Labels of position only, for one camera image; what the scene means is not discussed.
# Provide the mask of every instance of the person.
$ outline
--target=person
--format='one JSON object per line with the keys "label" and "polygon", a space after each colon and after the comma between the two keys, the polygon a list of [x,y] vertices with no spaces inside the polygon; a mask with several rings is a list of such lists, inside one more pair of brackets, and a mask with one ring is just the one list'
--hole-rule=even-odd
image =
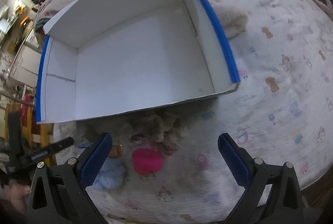
{"label": "person", "polygon": [[4,198],[0,199],[0,223],[23,224],[26,223],[27,203],[30,186],[21,185],[9,180],[8,175],[0,169],[0,185]]}

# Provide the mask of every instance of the brown cylinder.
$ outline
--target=brown cylinder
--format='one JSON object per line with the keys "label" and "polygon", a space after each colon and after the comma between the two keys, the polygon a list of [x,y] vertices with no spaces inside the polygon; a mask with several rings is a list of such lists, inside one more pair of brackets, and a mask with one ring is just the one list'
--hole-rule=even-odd
{"label": "brown cylinder", "polygon": [[108,157],[110,158],[119,158],[123,155],[123,148],[121,145],[114,145],[112,146],[112,149],[110,153],[108,154]]}

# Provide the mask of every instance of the fluffy beige fabric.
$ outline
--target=fluffy beige fabric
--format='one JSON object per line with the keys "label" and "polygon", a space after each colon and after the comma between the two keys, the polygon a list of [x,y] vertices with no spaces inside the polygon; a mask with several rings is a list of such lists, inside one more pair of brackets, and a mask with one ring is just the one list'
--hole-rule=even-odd
{"label": "fluffy beige fabric", "polygon": [[249,20],[247,11],[236,7],[228,0],[208,0],[215,11],[228,39],[234,38],[245,30]]}

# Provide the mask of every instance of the blue gripper pad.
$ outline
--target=blue gripper pad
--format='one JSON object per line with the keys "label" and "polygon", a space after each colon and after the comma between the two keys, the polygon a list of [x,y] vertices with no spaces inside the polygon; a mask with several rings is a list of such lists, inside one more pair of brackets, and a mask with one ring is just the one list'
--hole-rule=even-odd
{"label": "blue gripper pad", "polygon": [[219,136],[217,144],[220,154],[234,176],[237,184],[248,188],[251,184],[250,170],[236,151],[239,149],[245,151],[245,149],[239,148],[227,133],[223,133]]}
{"label": "blue gripper pad", "polygon": [[[104,137],[102,137],[101,141],[98,144],[93,144],[91,146],[95,147],[95,149],[88,156],[87,160],[83,163],[83,165],[80,168],[79,183],[83,189],[86,188],[87,186],[91,186],[94,183],[101,167],[103,166],[106,160],[106,157],[108,156],[109,152],[112,149],[111,135],[107,133],[102,133],[102,135],[104,135]],[[90,148],[86,148],[81,155],[83,155],[86,152],[86,150],[89,149]]]}

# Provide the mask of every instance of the white patterned sheet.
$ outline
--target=white patterned sheet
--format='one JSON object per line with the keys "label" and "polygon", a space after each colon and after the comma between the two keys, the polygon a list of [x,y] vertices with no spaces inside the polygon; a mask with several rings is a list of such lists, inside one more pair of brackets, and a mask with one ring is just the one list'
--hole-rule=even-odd
{"label": "white patterned sheet", "polygon": [[[108,192],[87,189],[104,216],[148,223],[223,220],[244,189],[217,149],[222,132],[268,164],[292,162],[301,188],[332,164],[333,22],[311,0],[230,1],[249,13],[246,32],[230,40],[240,88],[217,99],[168,108],[182,117],[189,135],[155,174],[136,174],[133,148],[125,144],[124,184]],[[127,116],[132,115],[56,124],[56,140],[68,135],[76,140],[57,155],[58,163],[81,152],[77,146],[85,141],[87,124],[111,133],[115,144],[123,142],[115,129]]]}

